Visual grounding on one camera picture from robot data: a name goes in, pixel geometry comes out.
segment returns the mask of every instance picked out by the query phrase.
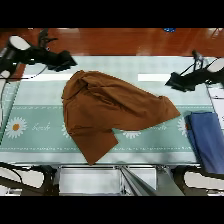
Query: reddish brown wood surface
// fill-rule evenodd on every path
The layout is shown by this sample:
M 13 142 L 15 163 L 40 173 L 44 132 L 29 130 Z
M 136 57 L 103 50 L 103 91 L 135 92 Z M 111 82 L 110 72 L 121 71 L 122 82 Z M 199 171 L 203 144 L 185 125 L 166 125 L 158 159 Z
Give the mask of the reddish brown wood surface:
M 37 44 L 41 29 L 0 29 L 0 48 L 9 36 L 19 35 Z M 191 56 L 196 49 L 204 56 L 224 56 L 223 28 L 177 28 L 167 33 L 162 28 L 50 28 L 51 51 L 68 50 L 72 55 L 148 55 Z

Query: light green tablecloth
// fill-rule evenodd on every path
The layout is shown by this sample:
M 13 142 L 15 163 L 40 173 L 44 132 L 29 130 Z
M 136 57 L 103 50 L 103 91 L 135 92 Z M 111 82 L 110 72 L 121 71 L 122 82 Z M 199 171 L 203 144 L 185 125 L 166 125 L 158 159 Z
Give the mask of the light green tablecloth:
M 139 82 L 139 73 L 181 72 L 193 63 L 186 57 L 79 56 L 78 66 L 60 74 L 78 70 L 98 70 L 128 81 L 156 95 L 165 95 L 181 116 L 142 131 L 114 129 L 119 141 L 98 163 L 195 163 L 196 158 L 186 136 L 183 117 L 191 111 L 213 111 L 204 84 L 196 91 L 182 93 L 164 86 L 164 82 Z M 26 74 L 41 67 L 29 66 Z M 56 76 L 55 72 L 45 74 Z M 22 81 L 8 120 L 0 148 L 0 160 L 29 163 L 85 163 L 85 159 L 67 134 L 63 122 L 61 94 L 66 81 Z M 19 135 L 13 129 L 20 128 Z

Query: blue object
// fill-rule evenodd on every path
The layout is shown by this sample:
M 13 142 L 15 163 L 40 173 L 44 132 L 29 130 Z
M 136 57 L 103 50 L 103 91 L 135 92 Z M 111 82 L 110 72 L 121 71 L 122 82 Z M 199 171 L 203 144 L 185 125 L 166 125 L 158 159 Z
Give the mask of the blue object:
M 166 32 L 175 32 L 176 28 L 163 28 Z
M 224 136 L 218 115 L 191 113 L 186 117 L 188 138 L 195 155 L 208 173 L 224 174 Z

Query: white flower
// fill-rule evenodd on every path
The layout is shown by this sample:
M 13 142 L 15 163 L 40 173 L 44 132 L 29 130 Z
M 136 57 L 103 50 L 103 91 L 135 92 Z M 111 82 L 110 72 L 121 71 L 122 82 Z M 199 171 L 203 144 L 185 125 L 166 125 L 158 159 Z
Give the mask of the white flower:
M 141 134 L 140 131 L 123 131 L 123 135 L 126 136 L 126 138 L 135 138 Z
M 67 132 L 67 129 L 65 127 L 65 124 L 62 125 L 62 129 L 61 131 L 63 132 L 63 135 L 66 137 L 66 138 L 71 138 L 71 136 L 68 134 Z
M 179 119 L 177 127 L 179 131 L 182 131 L 182 135 L 187 137 L 187 128 L 183 117 Z
M 21 117 L 14 117 L 8 122 L 5 132 L 8 138 L 17 138 L 27 129 L 26 121 Z

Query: folded brown garment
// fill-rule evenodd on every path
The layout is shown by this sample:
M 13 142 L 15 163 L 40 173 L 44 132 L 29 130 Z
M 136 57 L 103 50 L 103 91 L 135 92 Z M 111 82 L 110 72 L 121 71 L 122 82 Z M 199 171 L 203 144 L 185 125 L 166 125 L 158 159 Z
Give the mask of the folded brown garment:
M 66 129 L 90 165 L 118 143 L 112 128 L 141 130 L 180 115 L 167 97 L 98 71 L 76 72 L 62 99 Z

